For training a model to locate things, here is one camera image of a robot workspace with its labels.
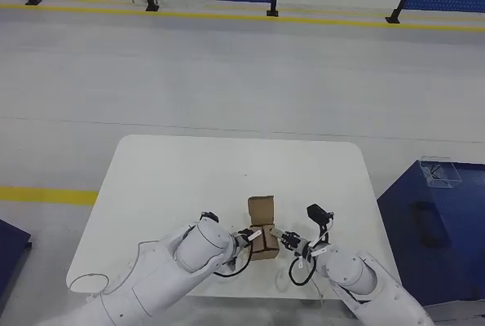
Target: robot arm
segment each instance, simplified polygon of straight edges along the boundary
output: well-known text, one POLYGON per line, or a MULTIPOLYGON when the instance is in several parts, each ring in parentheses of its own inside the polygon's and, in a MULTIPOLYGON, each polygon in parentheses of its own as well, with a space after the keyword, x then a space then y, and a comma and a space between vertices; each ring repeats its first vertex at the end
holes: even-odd
MULTIPOLYGON (((333 215, 313 206, 307 210, 314 212, 310 218, 320 225, 322 238, 328 231, 322 224, 325 226, 333 215)), ((334 292, 365 326, 434 326, 420 303, 370 253, 352 252, 320 239, 310 242, 294 232, 272 229, 271 234, 299 258, 312 261, 313 268, 329 280, 334 292), (360 303, 353 295, 367 295, 370 300, 360 303)))
POLYGON ((146 244, 130 268, 83 307, 41 325, 119 326, 150 324, 224 263, 234 266, 238 253, 258 234, 229 234, 214 214, 146 244))

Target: cardboard box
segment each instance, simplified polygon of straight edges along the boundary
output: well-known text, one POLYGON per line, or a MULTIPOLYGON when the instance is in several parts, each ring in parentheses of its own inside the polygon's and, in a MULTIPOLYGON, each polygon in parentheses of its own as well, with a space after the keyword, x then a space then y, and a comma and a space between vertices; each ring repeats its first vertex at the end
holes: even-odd
POLYGON ((273 259, 280 247, 278 239, 271 235, 275 227, 275 203, 273 196, 255 196, 248 199, 251 230, 261 230, 262 235, 253 240, 253 255, 251 260, 273 259))

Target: gray floor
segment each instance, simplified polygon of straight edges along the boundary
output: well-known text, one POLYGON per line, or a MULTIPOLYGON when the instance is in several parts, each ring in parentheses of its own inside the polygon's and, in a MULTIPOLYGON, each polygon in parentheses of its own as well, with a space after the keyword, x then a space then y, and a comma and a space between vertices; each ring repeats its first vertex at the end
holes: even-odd
MULTIPOLYGON (((0 185, 99 189, 127 134, 350 141, 380 196, 422 155, 485 163, 485 33, 0 11, 0 185)), ((84 302, 64 276, 89 213, 0 202, 35 243, 0 325, 84 302)), ((329 308, 188 300, 168 318, 354 323, 329 308)))

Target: yellow stripe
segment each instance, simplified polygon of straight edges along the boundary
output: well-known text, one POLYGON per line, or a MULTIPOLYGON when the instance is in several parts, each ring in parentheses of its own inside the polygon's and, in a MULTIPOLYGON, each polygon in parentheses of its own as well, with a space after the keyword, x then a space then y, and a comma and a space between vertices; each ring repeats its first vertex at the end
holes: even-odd
POLYGON ((132 3, 132 2, 122 2, 122 1, 113 1, 113 0, 63 0, 67 2, 82 2, 82 3, 99 3, 99 4, 108 4, 108 5, 120 5, 120 6, 143 6, 145 7, 146 4, 140 3, 132 3))
POLYGON ((0 186, 0 200, 7 201, 93 205, 98 193, 84 190, 0 186))
POLYGON ((256 15, 221 15, 205 14, 191 12, 171 12, 171 11, 134 11, 108 8, 76 8, 76 7, 46 7, 46 6, 25 6, 25 5, 1 5, 0 9, 20 9, 31 11, 62 11, 76 13, 100 13, 114 15, 153 15, 162 17, 179 17, 179 18, 201 18, 209 20, 253 20, 269 21, 276 23, 297 23, 297 24, 322 24, 322 25, 345 25, 356 27, 372 27, 384 29, 428 29, 440 31, 457 31, 457 32, 482 32, 485 33, 485 27, 455 26, 455 25, 427 25, 427 24, 387 24, 386 22, 371 21, 351 21, 351 20, 325 20, 310 19, 301 17, 267 17, 256 15))
MULTIPOLYGON (((240 6, 204 6, 205 9, 212 10, 243 10, 243 11, 266 11, 267 7, 240 7, 240 6)), ((385 17, 388 14, 380 14, 374 12, 349 12, 349 11, 326 11, 316 9, 296 9, 296 8, 277 8, 278 11, 283 12, 305 12, 308 14, 330 14, 330 15, 355 15, 362 17, 385 17)))
MULTIPOLYGON (((266 7, 242 7, 242 6, 204 6, 205 9, 211 10, 241 10, 241 11, 265 11, 266 7)), ((327 11, 316 9, 296 9, 296 8, 278 8, 278 11, 283 12, 301 12, 307 14, 325 14, 325 15, 348 15, 357 17, 379 17, 384 18, 390 15, 390 12, 376 13, 376 12, 352 12, 352 11, 327 11)), ((443 17, 435 15, 406 15, 403 12, 399 16, 400 19, 413 20, 446 20, 446 21, 485 21, 483 17, 443 17)))

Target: clear acrylic holder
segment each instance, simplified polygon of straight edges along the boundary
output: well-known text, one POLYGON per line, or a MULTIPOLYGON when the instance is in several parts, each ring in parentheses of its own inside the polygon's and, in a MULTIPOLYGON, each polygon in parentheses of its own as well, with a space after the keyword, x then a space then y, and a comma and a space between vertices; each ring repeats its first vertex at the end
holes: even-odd
POLYGON ((454 188, 461 183, 461 177, 450 157, 422 156, 420 168, 429 187, 454 188))

